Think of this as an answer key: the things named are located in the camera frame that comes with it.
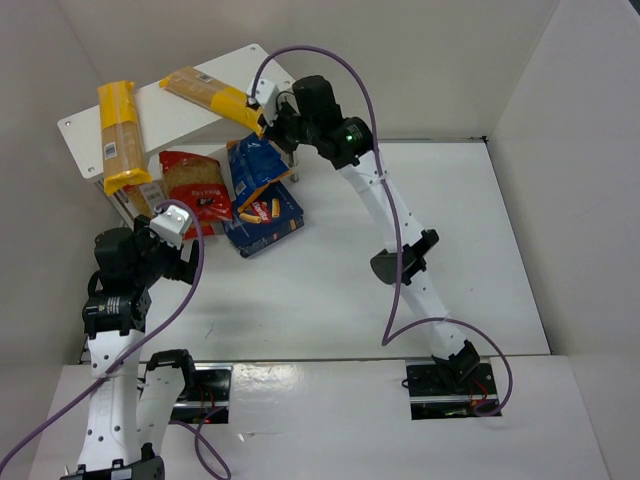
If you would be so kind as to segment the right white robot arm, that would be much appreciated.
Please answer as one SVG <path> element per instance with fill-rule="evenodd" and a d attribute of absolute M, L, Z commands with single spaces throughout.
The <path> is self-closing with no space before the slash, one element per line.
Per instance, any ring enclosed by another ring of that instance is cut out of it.
<path fill-rule="evenodd" d="M 320 75 L 304 77 L 284 90 L 260 79 L 251 88 L 263 109 L 266 137 L 286 152 L 309 145 L 351 185 L 380 229 L 384 247 L 370 260 L 374 275 L 394 289 L 392 305 L 405 302 L 428 328 L 436 372 L 450 391 L 462 389 L 480 363 L 471 341 L 449 318 L 426 265 L 439 235 L 424 228 L 393 185 L 367 122 L 343 115 L 331 84 Z"/>

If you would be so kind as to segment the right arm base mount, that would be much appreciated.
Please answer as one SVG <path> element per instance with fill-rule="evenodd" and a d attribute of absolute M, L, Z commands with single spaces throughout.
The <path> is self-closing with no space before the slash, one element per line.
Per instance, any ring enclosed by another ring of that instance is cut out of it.
<path fill-rule="evenodd" d="M 473 418 L 500 404 L 489 362 L 481 362 L 458 387 L 445 385 L 433 361 L 409 360 L 405 370 L 401 386 L 408 392 L 413 421 Z"/>

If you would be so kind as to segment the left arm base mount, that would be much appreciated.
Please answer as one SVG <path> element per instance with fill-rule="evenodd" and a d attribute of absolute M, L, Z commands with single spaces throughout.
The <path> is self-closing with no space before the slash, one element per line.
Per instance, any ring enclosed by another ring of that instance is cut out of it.
<path fill-rule="evenodd" d="M 232 369 L 231 364 L 196 363 L 191 384 L 179 394 L 170 419 L 193 426 L 227 424 Z"/>

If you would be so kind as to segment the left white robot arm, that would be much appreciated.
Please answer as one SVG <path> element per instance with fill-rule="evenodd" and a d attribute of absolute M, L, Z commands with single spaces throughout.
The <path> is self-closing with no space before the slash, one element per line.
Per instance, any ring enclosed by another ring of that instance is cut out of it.
<path fill-rule="evenodd" d="M 95 239 L 98 265 L 82 310 L 97 387 L 89 395 L 84 443 L 72 479 L 162 479 L 161 449 L 179 395 L 191 383 L 194 363 L 185 349 L 157 352 L 145 367 L 141 347 L 151 339 L 146 317 L 150 289 L 166 278 L 196 284 L 202 252 L 182 258 L 191 218 L 170 206 L 134 226 Z"/>

